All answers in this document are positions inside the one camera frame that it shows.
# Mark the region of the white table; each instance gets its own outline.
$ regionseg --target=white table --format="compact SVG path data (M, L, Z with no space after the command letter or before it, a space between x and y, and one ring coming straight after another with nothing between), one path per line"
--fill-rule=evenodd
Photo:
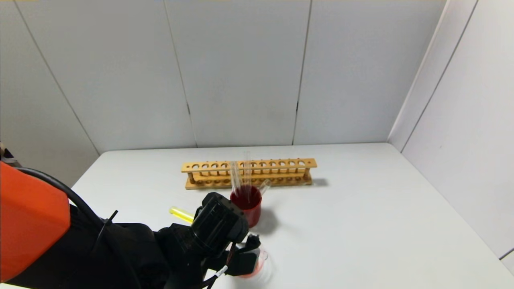
M208 191L183 162L313 157L313 186L271 188L256 230L274 266L267 288L514 288L514 277L423 176L386 143L104 153L73 189L100 216L153 230L183 223ZM222 190L225 196L230 190ZM216 288L248 288L223 276Z

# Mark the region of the yellow test tube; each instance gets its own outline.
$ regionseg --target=yellow test tube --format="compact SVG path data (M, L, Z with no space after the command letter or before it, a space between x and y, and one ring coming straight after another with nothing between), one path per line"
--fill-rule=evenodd
M174 215L175 217L179 218L179 219L182 219L190 224L193 223L193 220L194 220L194 215L182 210L182 209L179 209L177 207L171 207L170 208L170 214Z

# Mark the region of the red liquid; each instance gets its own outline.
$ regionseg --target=red liquid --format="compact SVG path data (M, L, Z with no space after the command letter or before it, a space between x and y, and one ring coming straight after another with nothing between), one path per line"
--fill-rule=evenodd
M250 187L249 199L248 194L246 193L247 191L245 191L248 187ZM254 186L242 186L241 188L238 188L236 192L237 194L234 192L230 194L230 200L238 206L239 209L243 210L250 228L257 225L259 218L261 217L261 192Z

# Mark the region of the orange robot part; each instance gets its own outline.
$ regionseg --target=orange robot part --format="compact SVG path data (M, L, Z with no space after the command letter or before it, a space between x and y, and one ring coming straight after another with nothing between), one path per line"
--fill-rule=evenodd
M64 192L0 162L0 283L23 272L69 227Z

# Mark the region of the white wall panel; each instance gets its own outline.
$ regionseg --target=white wall panel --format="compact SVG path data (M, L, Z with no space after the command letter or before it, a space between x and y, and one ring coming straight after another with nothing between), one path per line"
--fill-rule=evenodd
M386 141L444 4L314 0L295 144Z
M477 0L448 0L432 43L389 136L402 151L434 92Z
M98 158L12 1L0 1L0 140L69 186Z
M309 1L167 1L198 146L290 145Z
M195 146L163 1L19 6L100 152Z
M513 10L478 2L403 151L497 256L514 247Z

